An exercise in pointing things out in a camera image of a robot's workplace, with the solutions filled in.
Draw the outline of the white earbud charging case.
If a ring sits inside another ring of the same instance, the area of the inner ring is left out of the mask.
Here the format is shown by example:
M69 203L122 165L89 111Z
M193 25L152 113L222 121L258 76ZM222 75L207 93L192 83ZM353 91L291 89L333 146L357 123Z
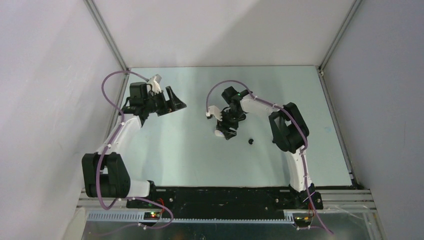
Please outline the white earbud charging case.
M220 130L218 130L218 129L215 129L214 130L214 135L217 136L217 137L222 137L222 138L225 137L225 135L223 134L223 132L220 131Z

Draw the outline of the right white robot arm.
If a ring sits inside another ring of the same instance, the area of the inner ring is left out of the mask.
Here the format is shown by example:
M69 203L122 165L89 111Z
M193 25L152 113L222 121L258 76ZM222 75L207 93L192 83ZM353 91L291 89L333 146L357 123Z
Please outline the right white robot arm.
M297 209L304 209L311 202L306 191L312 184L308 167L301 160L301 149L310 134L309 129L296 104L290 102L282 108L275 104L267 104L250 96L248 90L236 91L232 86L226 88L222 98L228 104L222 110L211 105L207 108L207 118L214 117L216 128L214 134L229 140L237 135L239 122L244 121L247 114L265 118L270 124L272 142L283 152L290 152L287 160L289 167L289 186L295 191L291 194L291 204Z

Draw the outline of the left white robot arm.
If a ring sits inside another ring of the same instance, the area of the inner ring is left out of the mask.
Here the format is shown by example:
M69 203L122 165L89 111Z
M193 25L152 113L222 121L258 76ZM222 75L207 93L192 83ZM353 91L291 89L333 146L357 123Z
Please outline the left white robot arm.
M125 151L143 127L150 114L163 116L186 108L170 86L161 90L159 84L135 82L129 86L129 97L119 112L120 121L95 153L86 153L82 160L85 192L90 198L132 198L145 208L153 208L158 194L148 180L130 176L125 166Z

